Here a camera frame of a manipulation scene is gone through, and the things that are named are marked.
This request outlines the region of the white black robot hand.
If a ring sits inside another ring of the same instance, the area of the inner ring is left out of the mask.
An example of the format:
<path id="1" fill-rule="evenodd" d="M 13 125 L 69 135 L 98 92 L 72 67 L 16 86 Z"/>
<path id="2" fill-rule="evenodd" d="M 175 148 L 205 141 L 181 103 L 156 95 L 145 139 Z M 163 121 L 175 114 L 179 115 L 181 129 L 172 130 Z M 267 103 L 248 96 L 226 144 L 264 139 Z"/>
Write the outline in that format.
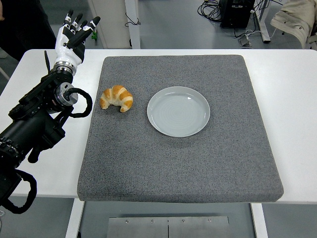
<path id="1" fill-rule="evenodd" d="M 90 21 L 80 22 L 83 14 L 78 14 L 74 20 L 72 15 L 73 10 L 69 10 L 63 25 L 59 28 L 55 44 L 56 61 L 66 61 L 73 66 L 78 66 L 84 61 L 85 41 L 101 18 L 96 16 Z"/>

